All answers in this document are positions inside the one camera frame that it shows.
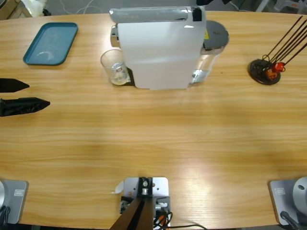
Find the black pointed object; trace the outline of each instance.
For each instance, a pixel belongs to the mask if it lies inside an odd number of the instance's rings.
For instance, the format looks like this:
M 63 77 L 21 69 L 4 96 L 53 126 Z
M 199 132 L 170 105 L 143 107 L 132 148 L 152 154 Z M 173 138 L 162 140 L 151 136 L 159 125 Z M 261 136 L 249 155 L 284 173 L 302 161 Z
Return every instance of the black pointed object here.
M 36 97 L 4 100 L 0 98 L 0 116 L 30 114 L 40 111 L 50 105 L 50 102 Z
M 17 79 L 0 78 L 0 92 L 17 92 L 28 87 L 30 87 L 28 84 Z

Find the round black base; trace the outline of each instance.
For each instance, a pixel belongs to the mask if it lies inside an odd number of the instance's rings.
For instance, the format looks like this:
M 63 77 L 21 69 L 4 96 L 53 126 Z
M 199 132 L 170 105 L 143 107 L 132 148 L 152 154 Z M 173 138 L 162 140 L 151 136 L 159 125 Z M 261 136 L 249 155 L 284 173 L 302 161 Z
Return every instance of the round black base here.
M 267 78 L 265 73 L 262 71 L 263 68 L 268 64 L 269 62 L 266 60 L 254 60 L 248 65 L 248 73 L 254 79 L 256 82 L 259 82 L 264 85 L 273 85 L 279 82 L 280 80 L 280 73 L 277 74 L 277 78 L 270 80 Z

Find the floor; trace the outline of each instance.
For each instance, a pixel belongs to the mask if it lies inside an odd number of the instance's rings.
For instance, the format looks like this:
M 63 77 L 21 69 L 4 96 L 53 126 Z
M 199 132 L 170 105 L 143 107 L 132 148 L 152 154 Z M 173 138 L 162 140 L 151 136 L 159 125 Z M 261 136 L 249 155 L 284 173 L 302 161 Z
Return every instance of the floor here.
M 243 0 L 233 0 L 239 6 Z M 90 0 L 47 0 L 46 9 L 52 15 L 82 14 Z M 255 11 L 261 0 L 246 0 L 242 10 Z M 152 7 L 152 6 L 193 6 L 196 0 L 93 0 L 85 13 L 108 13 L 111 8 Z M 236 11 L 230 3 L 224 5 L 222 0 L 214 0 L 206 6 L 208 11 Z

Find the cable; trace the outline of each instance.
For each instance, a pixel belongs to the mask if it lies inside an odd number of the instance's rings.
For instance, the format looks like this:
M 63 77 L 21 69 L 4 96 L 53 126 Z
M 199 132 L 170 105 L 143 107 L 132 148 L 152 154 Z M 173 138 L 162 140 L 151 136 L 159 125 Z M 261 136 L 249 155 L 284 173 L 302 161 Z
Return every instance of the cable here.
M 285 211 L 280 213 L 281 218 L 283 218 L 287 223 L 295 230 L 302 230 L 302 227 L 294 219 L 292 219 L 289 214 Z
M 97 7 L 97 6 L 88 6 L 88 7 L 83 7 L 83 8 L 81 8 L 81 9 L 79 9 L 75 14 L 78 14 L 81 10 L 84 10 L 84 9 L 87 9 L 87 8 L 96 8 L 96 9 L 99 9 L 101 13 L 103 13 L 103 12 L 102 12 L 102 9 L 100 9 L 100 8 Z
M 239 10 L 241 9 L 241 7 L 243 6 L 244 2 L 246 2 L 246 0 L 243 0 L 239 6 Z
M 240 10 L 240 8 L 237 7 L 232 1 L 230 1 L 229 3 L 230 3 L 231 5 L 233 5 L 233 7 L 235 7 L 237 11 L 252 12 L 252 11 L 247 11 L 247 10 Z
M 90 0 L 89 3 L 86 5 L 85 9 L 84 9 L 84 12 L 83 14 L 85 14 L 87 8 L 89 7 L 89 5 L 91 5 L 91 3 L 93 2 L 94 0 Z
M 181 225 L 181 226 L 169 226 L 173 213 L 172 212 L 165 212 L 161 211 L 159 212 L 160 215 L 157 215 L 157 217 L 154 219 L 153 222 L 153 228 L 160 227 L 158 230 L 164 230 L 164 229 L 181 229 L 181 228 L 190 228 L 190 227 L 200 227 L 202 230 L 207 230 L 204 226 L 200 224 L 190 224 L 190 225 Z
M 233 7 L 235 7 L 237 11 L 240 11 L 240 9 L 232 1 L 230 1 L 229 3 L 232 4 Z
M 103 12 L 102 9 L 100 9 L 99 7 L 90 6 L 90 4 L 93 2 L 93 0 L 90 0 L 86 7 L 83 7 L 83 8 L 81 8 L 81 9 L 79 9 L 76 13 L 71 13 L 71 12 L 69 12 L 69 11 L 66 9 L 65 4 L 62 2 L 62 0 L 59 0 L 59 1 L 60 1 L 60 3 L 61 3 L 62 6 L 63 6 L 63 10 L 64 10 L 67 14 L 78 14 L 81 10 L 84 10 L 83 14 L 85 14 L 87 8 L 95 8 L 95 9 L 99 9 L 101 13 Z
M 182 225 L 182 226 L 166 226 L 166 227 L 162 227 L 160 229 L 181 229 L 181 228 L 190 228 L 190 227 L 200 227 L 204 230 L 207 230 L 204 226 L 202 226 L 200 224 L 190 224 L 190 225 Z

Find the white cable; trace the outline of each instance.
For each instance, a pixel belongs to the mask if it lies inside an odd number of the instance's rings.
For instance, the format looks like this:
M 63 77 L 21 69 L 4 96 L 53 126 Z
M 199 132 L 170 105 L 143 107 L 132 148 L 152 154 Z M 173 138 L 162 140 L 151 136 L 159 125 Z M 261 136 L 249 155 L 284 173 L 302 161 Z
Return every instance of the white cable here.
M 69 11 L 65 8 L 65 5 L 64 5 L 64 3 L 62 2 L 62 0 L 59 0 L 59 1 L 60 1 L 60 3 L 61 3 L 62 6 L 63 6 L 63 10 L 64 10 L 67 14 L 78 14 L 81 10 L 84 10 L 83 14 L 85 14 L 87 8 L 95 8 L 95 9 L 99 9 L 101 13 L 103 12 L 102 9 L 100 9 L 99 7 L 90 6 L 90 4 L 91 4 L 94 0 L 90 0 L 86 7 L 83 7 L 83 8 L 81 8 L 81 9 L 79 9 L 76 13 L 71 13 L 71 12 L 69 12 Z
M 253 11 L 247 11 L 247 10 L 240 10 L 232 1 L 229 2 L 230 4 L 233 5 L 233 7 L 236 8 L 237 11 L 243 11 L 243 12 L 253 12 Z
M 237 11 L 240 11 L 240 9 L 232 1 L 230 1 L 229 3 L 232 4 L 233 7 L 235 7 Z
M 62 2 L 62 0 L 59 0 L 60 1 L 60 3 L 62 4 L 62 6 L 63 6 L 63 10 L 67 13 L 67 14 L 73 14 L 73 13 L 70 13 L 66 8 L 65 8 L 65 5 L 64 5 L 64 3 Z
M 90 1 L 89 1 L 89 3 L 87 4 L 87 6 L 86 6 L 85 9 L 84 9 L 83 14 L 85 14 L 87 8 L 89 7 L 89 5 L 91 5 L 91 3 L 92 3 L 93 1 L 94 1 L 94 0 L 90 0 Z
M 95 9 L 99 9 L 100 12 L 102 13 L 102 9 L 100 9 L 99 7 L 97 6 L 88 6 L 88 7 L 83 7 L 81 9 L 79 9 L 75 14 L 78 14 L 81 10 L 84 10 L 84 9 L 87 9 L 87 8 L 95 8 Z

